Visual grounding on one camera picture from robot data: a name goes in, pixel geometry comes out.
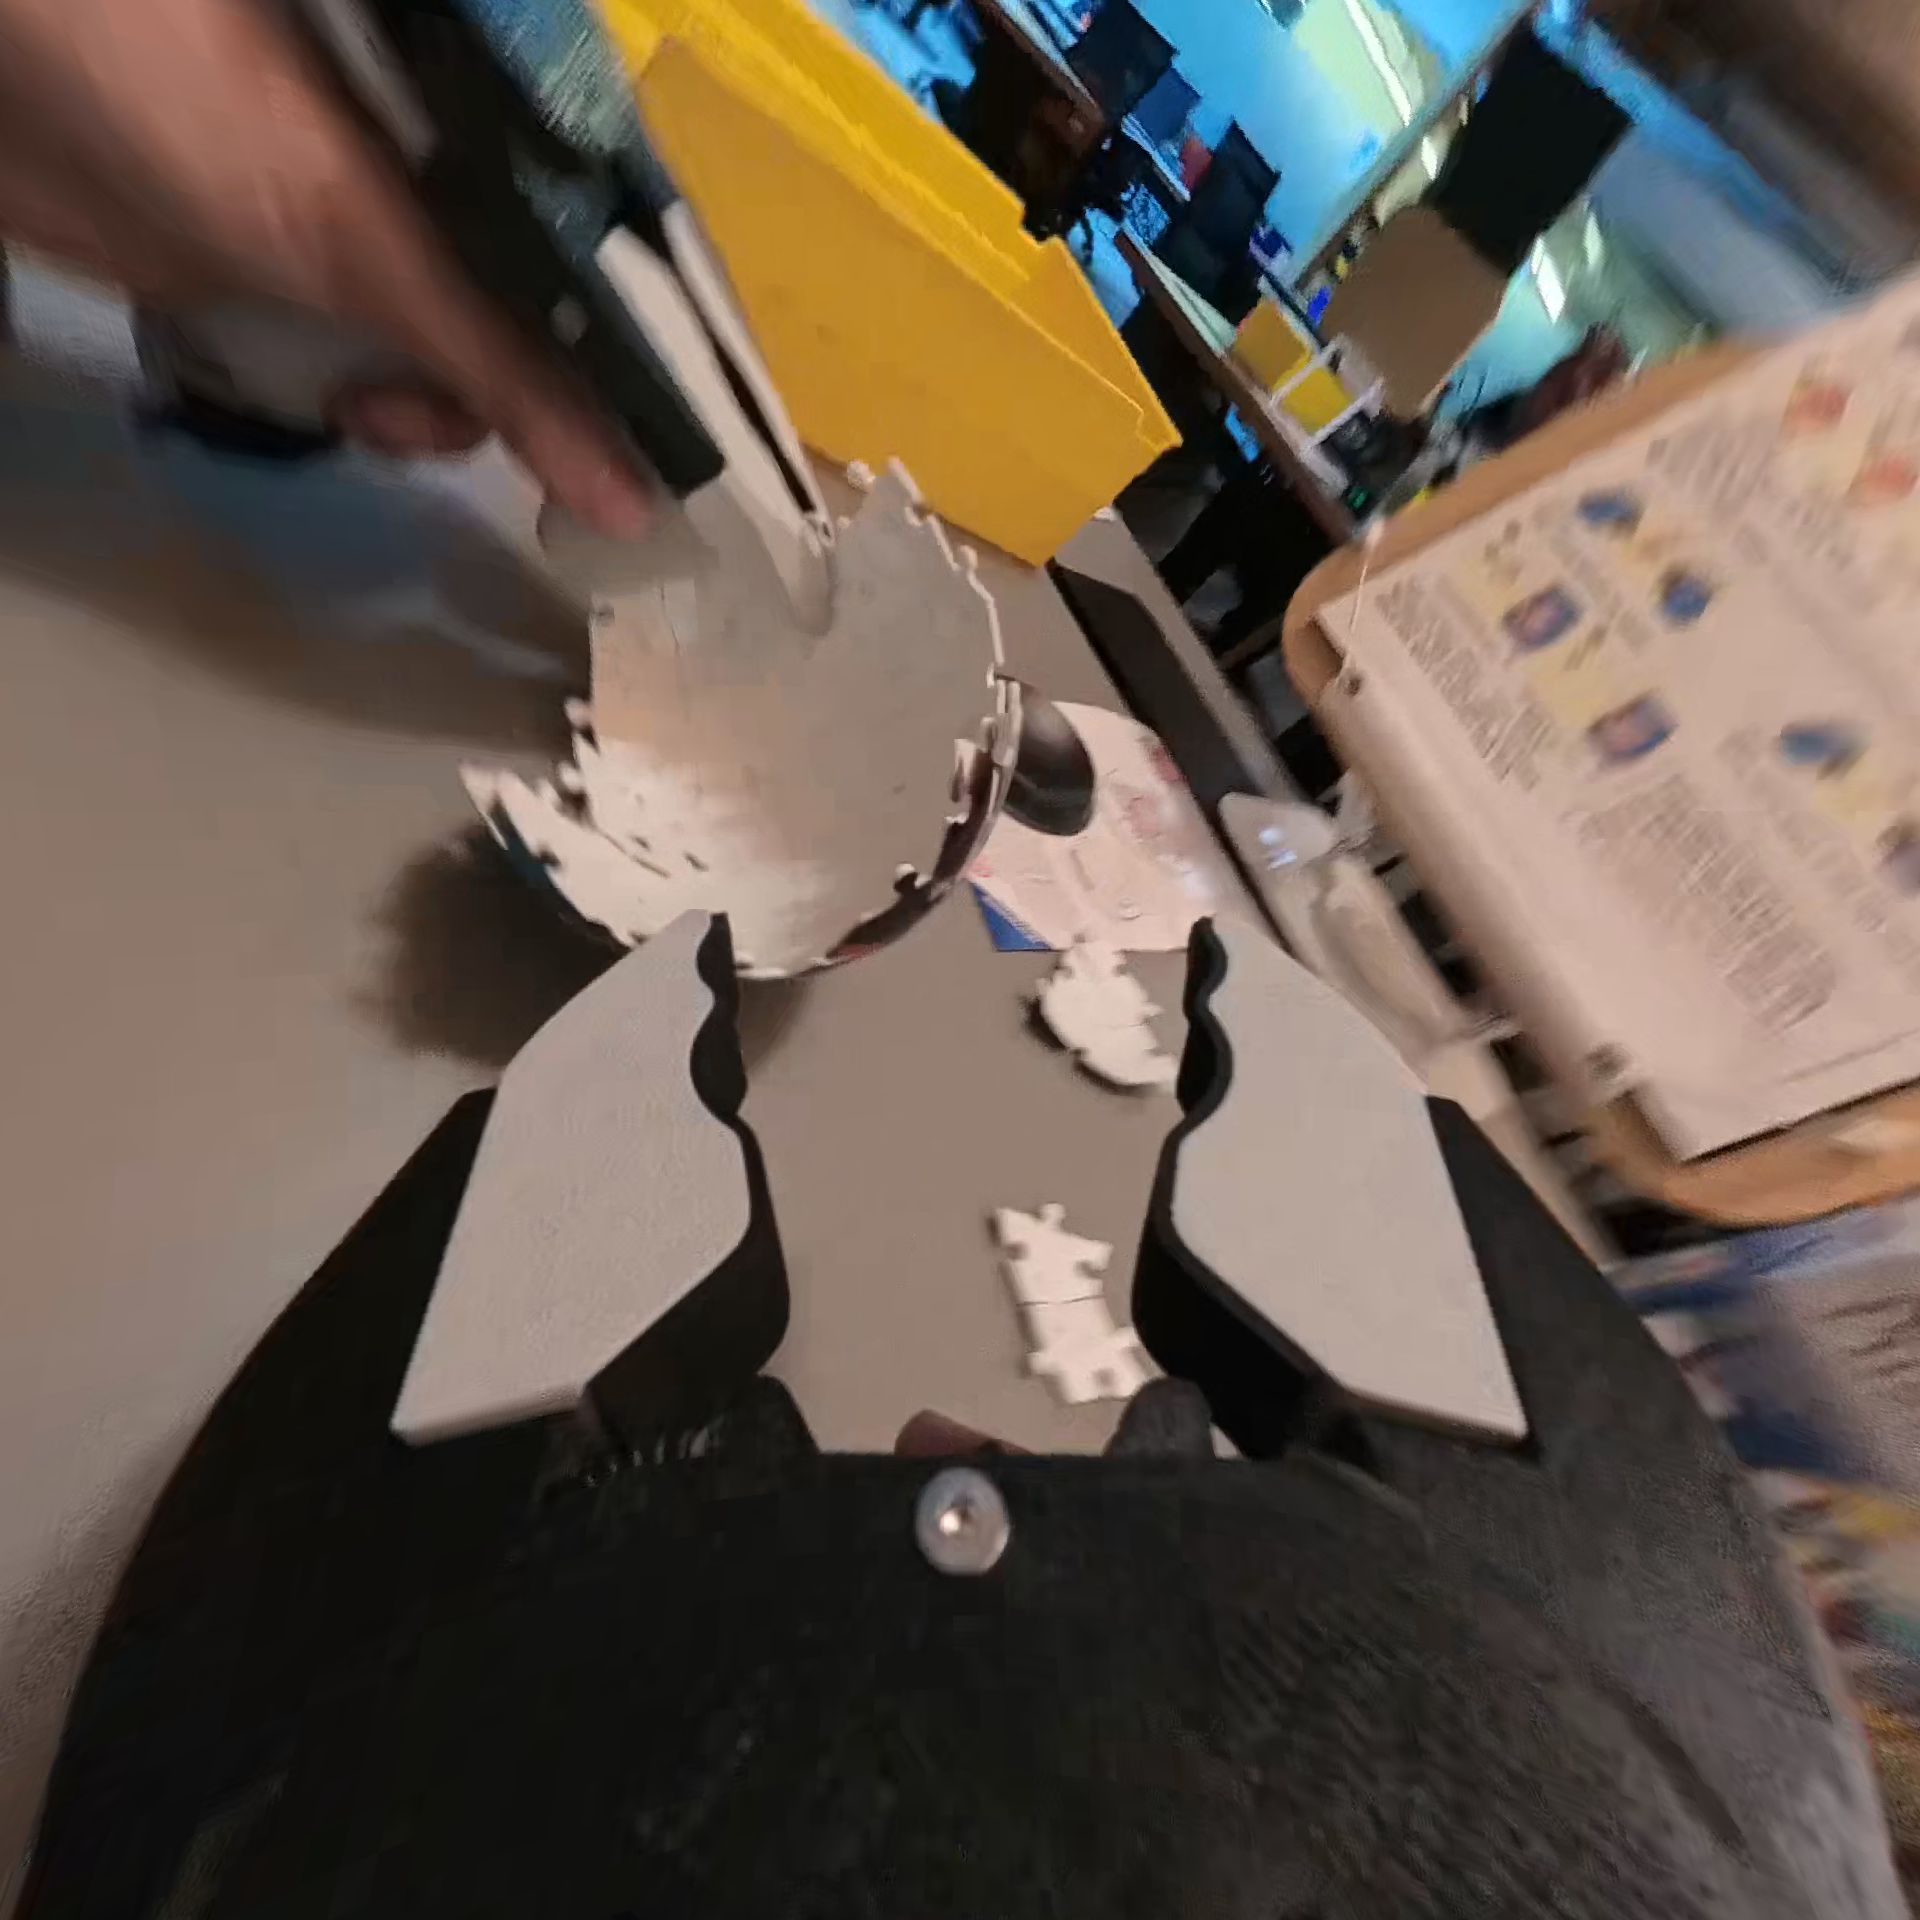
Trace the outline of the joined white puzzle pieces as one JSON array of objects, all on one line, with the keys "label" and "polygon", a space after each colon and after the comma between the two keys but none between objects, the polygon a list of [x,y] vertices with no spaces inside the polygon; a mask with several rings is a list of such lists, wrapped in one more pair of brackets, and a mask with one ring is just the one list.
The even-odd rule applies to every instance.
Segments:
[{"label": "joined white puzzle pieces", "polygon": [[1065,1208],[994,1208],[999,1270],[1021,1317],[1025,1370],[1069,1407],[1125,1404],[1158,1376],[1107,1297],[1114,1248],[1073,1230]]}]

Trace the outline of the brown cardboard box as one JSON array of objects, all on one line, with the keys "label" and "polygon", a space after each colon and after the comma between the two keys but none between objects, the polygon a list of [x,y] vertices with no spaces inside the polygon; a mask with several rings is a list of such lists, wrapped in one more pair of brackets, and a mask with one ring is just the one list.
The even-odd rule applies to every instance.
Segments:
[{"label": "brown cardboard box", "polygon": [[1429,204],[1410,204],[1335,284],[1321,331],[1362,352],[1387,417],[1415,422],[1496,322],[1510,277]]}]

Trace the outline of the white puzzle ball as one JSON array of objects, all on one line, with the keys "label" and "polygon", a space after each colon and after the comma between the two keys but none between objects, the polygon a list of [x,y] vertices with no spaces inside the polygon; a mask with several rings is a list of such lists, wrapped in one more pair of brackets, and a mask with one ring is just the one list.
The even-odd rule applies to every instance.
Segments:
[{"label": "white puzzle ball", "polygon": [[462,781],[501,850],[624,948],[706,912],[747,976],[828,970],[929,915],[1004,808],[1023,688],[976,553],[900,462],[852,463],[828,504],[817,632],[717,492],[648,544],[541,513],[589,694],[548,775]]}]

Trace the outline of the single white puzzle piece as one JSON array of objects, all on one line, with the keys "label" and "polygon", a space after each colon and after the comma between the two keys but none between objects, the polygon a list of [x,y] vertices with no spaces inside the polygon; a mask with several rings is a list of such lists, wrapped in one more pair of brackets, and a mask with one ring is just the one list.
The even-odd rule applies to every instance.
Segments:
[{"label": "single white puzzle piece", "polygon": [[1161,1008],[1119,950],[1076,940],[1033,991],[1030,1012],[1094,1082],[1125,1092],[1174,1090],[1180,1065],[1154,1029]]}]

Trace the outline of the black monitor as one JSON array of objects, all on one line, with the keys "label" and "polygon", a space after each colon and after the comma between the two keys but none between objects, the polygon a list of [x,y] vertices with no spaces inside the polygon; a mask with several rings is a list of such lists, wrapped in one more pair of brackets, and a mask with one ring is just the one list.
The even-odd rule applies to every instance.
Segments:
[{"label": "black monitor", "polygon": [[1633,119],[1529,23],[1486,73],[1425,204],[1502,277],[1588,190]]}]

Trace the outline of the black rounded object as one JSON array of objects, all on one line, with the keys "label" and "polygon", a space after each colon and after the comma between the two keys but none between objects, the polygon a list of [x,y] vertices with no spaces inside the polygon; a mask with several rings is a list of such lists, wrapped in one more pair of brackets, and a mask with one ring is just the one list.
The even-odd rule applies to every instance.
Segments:
[{"label": "black rounded object", "polygon": [[1018,707],[1021,722],[1002,814],[1053,838],[1085,833],[1095,804],[1095,768],[1085,737],[1068,709],[1030,684],[1004,680],[1002,690]]}]

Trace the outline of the clear plastic bag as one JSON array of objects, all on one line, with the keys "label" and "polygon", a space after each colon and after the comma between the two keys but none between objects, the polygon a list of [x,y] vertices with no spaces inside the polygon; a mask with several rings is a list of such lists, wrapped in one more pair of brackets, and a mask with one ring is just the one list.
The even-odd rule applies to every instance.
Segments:
[{"label": "clear plastic bag", "polygon": [[1332,814],[1294,798],[1230,792],[1216,804],[1216,822],[1283,944],[1374,1020],[1412,1069],[1452,1046],[1518,1034],[1510,1020],[1452,992]]}]

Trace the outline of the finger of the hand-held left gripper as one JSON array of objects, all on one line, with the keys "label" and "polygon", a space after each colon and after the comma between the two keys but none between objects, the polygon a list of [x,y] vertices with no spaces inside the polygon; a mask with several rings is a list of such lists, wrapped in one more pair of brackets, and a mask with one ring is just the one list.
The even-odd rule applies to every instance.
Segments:
[{"label": "finger of the hand-held left gripper", "polygon": [[834,610],[834,542],[820,542],[794,513],[780,475],[748,438],[709,335],[683,293],[666,247],[629,228],[612,228],[597,249],[597,263],[620,294],[645,343],[722,462],[718,477],[689,493],[689,516],[717,548],[755,535],[766,554],[766,573],[779,580],[802,632],[824,632]]},{"label": "finger of the hand-held left gripper", "polygon": [[780,475],[794,513],[820,539],[835,540],[835,524],[821,493],[810,453],[794,424],[773,370],[756,343],[747,313],[736,300],[722,255],[713,247],[709,229],[686,200],[663,216],[663,233],[683,293],[703,322],[714,349],[733,410],[740,414],[748,438]]}]

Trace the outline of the white printed round sheet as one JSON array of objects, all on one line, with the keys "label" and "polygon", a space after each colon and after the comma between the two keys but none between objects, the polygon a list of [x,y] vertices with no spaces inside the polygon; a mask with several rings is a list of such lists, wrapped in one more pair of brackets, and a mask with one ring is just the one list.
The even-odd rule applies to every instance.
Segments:
[{"label": "white printed round sheet", "polygon": [[1000,814],[966,879],[1002,951],[1065,950],[1080,938],[1123,953],[1180,951],[1200,917],[1247,905],[1163,740],[1123,714],[1060,704],[1095,768],[1091,827],[1053,838]]}]

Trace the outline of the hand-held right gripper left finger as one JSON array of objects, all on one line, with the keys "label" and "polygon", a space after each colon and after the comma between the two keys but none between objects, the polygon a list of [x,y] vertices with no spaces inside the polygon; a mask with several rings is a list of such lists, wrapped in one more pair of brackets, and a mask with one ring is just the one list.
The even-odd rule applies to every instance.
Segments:
[{"label": "hand-held right gripper left finger", "polygon": [[503,1071],[392,1432],[441,1443],[592,1414],[622,1443],[733,1410],[788,1282],[743,1117],[727,915],[674,919]]}]

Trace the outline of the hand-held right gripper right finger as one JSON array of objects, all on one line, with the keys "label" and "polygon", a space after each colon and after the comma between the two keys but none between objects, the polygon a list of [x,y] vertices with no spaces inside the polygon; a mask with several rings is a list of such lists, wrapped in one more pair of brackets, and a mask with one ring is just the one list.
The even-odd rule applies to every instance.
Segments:
[{"label": "hand-held right gripper right finger", "polygon": [[1429,1087],[1249,923],[1189,938],[1180,1116],[1139,1232],[1133,1323],[1239,1454],[1386,1419],[1516,1447],[1514,1367]]}]

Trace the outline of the colourful printed box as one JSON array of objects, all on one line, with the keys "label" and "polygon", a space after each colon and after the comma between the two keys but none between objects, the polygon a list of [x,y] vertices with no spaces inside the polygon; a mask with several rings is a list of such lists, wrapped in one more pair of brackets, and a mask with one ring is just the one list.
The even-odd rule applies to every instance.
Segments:
[{"label": "colourful printed box", "polygon": [[1916,1197],[1621,1261],[1613,1279],[1786,1535],[1916,1849]]}]

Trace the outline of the person's left hand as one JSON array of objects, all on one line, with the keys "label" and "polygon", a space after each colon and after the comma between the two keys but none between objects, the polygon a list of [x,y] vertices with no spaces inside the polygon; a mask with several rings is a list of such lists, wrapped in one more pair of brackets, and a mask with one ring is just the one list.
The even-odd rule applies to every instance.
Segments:
[{"label": "person's left hand", "polygon": [[254,3],[6,1],[2,229],[172,316],[228,300],[324,316],[413,363],[324,406],[348,441],[426,460],[499,438],[595,532],[650,528],[640,467]]}]

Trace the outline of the yellow plastic bin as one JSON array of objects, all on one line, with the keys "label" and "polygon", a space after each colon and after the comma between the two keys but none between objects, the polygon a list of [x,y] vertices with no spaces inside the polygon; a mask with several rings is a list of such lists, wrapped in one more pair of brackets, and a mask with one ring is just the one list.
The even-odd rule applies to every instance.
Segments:
[{"label": "yellow plastic bin", "polygon": [[600,11],[808,448],[1043,565],[1180,441],[1069,246],[814,6]]}]

